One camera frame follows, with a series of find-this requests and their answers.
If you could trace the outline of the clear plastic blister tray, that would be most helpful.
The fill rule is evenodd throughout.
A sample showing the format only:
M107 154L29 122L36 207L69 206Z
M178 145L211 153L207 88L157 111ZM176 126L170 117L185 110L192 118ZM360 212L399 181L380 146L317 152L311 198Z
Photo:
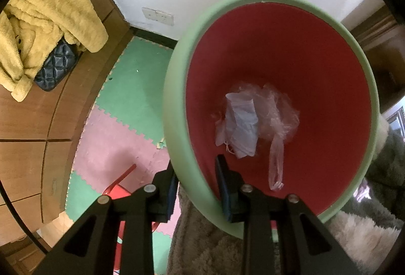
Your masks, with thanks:
M227 93L225 97L225 116L216 121L215 144L226 145L238 159L253 157L259 136L254 100L245 93Z

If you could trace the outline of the clear plastic bag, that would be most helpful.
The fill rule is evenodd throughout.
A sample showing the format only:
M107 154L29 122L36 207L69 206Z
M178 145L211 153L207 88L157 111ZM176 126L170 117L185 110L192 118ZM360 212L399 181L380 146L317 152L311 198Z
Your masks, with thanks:
M283 185L284 147L295 135L300 112L293 108L290 98L270 84L242 84L239 93L250 95L258 116L258 138L269 142L268 186L279 191Z

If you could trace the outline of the red bin with green rim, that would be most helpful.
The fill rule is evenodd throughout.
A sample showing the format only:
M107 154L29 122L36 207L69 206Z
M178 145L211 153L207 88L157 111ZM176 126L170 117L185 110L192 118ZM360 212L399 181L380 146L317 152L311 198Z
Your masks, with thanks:
M227 221L216 156L265 195L296 194L325 222L362 181L375 149L378 93L354 37L301 0L222 0L185 31L163 90L172 166L194 206Z

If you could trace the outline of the green pink foam floor mat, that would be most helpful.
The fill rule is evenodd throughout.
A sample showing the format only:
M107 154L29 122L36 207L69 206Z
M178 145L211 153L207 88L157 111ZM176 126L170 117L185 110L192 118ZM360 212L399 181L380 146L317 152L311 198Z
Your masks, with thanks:
M90 111L73 160L65 211L72 221L131 165L121 186L149 184L169 163L163 137L163 82L172 49L135 37L113 66Z

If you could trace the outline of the grey fuzzy pants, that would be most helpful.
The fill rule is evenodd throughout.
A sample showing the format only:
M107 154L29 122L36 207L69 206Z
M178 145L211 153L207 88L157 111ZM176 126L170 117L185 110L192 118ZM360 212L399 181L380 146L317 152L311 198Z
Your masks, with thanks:
M207 220L183 189L168 274L242 274L243 237ZM343 211L321 222L303 199L266 196L275 253L274 274L403 274L404 231L379 227Z

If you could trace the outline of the black quilted handbag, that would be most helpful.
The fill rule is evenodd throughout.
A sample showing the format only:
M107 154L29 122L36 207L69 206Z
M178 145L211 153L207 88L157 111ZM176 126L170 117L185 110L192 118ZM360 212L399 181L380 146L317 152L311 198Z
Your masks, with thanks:
M36 74L34 82L44 91L51 91L74 69L80 52L76 45L61 38Z

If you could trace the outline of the dark wooden headboard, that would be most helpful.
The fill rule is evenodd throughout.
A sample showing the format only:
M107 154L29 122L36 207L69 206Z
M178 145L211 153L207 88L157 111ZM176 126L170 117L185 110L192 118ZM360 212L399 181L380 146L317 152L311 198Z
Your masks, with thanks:
M404 25L382 6L350 32L372 68L381 114L392 130L404 135Z

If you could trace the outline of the yellow fleece jacket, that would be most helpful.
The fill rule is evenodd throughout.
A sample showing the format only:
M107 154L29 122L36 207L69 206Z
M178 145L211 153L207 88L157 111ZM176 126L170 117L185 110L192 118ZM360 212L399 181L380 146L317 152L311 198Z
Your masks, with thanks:
M107 31L91 0L9 0L1 11L1 85L22 102L61 38L92 53Z

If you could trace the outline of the white wall power socket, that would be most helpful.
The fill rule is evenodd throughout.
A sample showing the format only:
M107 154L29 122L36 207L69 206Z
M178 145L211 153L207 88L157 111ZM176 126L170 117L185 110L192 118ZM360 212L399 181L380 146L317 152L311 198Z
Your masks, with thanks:
M164 25L169 26L174 25L174 17L166 12L162 12L160 10L153 10L151 8L142 8L142 13L149 20L156 21Z

